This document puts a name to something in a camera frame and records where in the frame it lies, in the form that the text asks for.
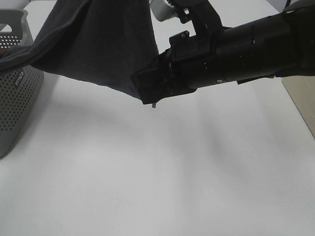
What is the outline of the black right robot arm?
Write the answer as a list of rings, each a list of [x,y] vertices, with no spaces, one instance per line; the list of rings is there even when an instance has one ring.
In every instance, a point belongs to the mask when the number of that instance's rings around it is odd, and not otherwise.
[[[312,0],[288,2],[279,14],[234,28],[222,25],[207,0],[153,0],[150,8],[159,21],[192,22],[195,35],[170,37],[170,48],[132,75],[144,104],[228,82],[315,73]]]

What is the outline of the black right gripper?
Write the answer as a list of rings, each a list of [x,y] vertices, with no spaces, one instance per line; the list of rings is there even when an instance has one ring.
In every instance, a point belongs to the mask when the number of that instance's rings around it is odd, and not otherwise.
[[[164,98],[195,92],[216,85],[215,33],[190,36],[183,31],[170,37],[170,48],[132,75],[132,82],[144,105]]]

